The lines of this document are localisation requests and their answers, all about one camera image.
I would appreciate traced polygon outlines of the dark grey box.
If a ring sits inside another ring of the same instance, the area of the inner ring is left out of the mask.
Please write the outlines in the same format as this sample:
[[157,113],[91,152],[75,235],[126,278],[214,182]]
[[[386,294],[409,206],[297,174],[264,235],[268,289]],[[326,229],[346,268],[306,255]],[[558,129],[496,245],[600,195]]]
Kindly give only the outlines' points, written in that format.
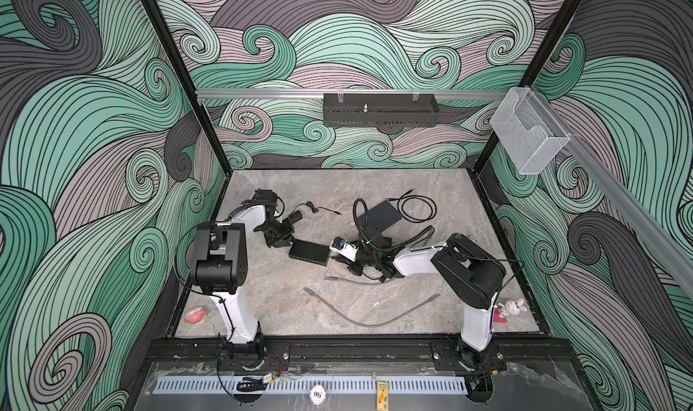
[[368,238],[381,235],[401,219],[402,214],[388,201],[379,203],[373,209],[357,217],[364,235]]

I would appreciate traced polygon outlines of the black network switch box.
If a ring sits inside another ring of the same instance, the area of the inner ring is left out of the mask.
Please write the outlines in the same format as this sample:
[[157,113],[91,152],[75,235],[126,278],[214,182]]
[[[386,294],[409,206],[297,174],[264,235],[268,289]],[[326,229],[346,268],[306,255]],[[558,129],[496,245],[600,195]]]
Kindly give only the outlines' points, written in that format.
[[289,258],[326,267],[330,260],[330,247],[296,239],[290,248]]

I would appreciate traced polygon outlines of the black power adapter with cable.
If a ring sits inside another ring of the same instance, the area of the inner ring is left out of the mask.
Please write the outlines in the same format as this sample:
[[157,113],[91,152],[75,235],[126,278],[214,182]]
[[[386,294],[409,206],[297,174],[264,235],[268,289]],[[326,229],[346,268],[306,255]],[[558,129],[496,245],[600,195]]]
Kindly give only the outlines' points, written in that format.
[[368,280],[384,283],[389,279],[381,263],[367,263],[366,261],[348,261],[348,271],[356,277],[365,277]]

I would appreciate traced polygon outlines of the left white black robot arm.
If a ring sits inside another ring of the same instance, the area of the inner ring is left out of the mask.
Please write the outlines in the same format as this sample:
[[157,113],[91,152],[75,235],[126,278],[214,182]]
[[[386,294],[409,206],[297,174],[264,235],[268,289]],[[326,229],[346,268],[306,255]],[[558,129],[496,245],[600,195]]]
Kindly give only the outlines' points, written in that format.
[[295,219],[283,218],[284,210],[278,194],[257,189],[224,221],[204,221],[185,232],[184,243],[176,248],[189,264],[182,284],[215,304],[226,328],[221,341],[231,355],[267,357],[261,324],[244,289],[249,270],[247,238],[260,233],[268,248],[291,246]]

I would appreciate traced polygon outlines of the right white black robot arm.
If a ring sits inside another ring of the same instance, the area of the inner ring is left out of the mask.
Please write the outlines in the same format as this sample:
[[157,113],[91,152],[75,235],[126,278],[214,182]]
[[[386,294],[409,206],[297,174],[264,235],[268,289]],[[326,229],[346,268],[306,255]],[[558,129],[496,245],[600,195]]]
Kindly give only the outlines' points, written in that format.
[[429,225],[407,241],[394,243],[371,225],[372,212],[365,200],[352,206],[357,238],[336,237],[330,244],[334,259],[355,276],[364,268],[381,273],[377,281],[421,275],[438,275],[463,304],[463,324],[456,349],[463,369],[487,375],[505,369],[504,358],[494,344],[493,318],[496,302],[505,287],[506,267],[467,236],[454,233],[429,247],[415,246],[433,235]]

